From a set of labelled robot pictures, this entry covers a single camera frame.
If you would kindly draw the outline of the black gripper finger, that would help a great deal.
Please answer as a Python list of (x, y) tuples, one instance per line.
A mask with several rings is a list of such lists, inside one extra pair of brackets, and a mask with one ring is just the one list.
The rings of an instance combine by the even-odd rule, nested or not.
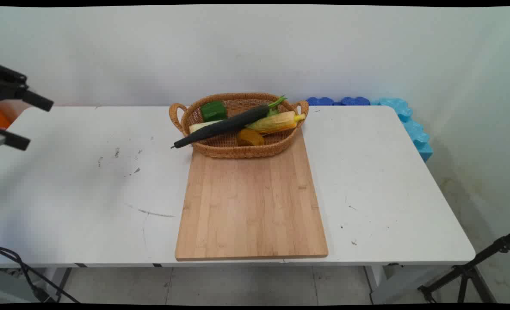
[(6, 145), (13, 147), (14, 149), (25, 151), (30, 142), (31, 140), (27, 139), (26, 137), (16, 135), (4, 129), (0, 129), (0, 146)]
[(21, 100), (46, 112), (54, 105), (54, 101), (29, 89), (25, 74), (0, 65), (0, 101), (3, 100)]

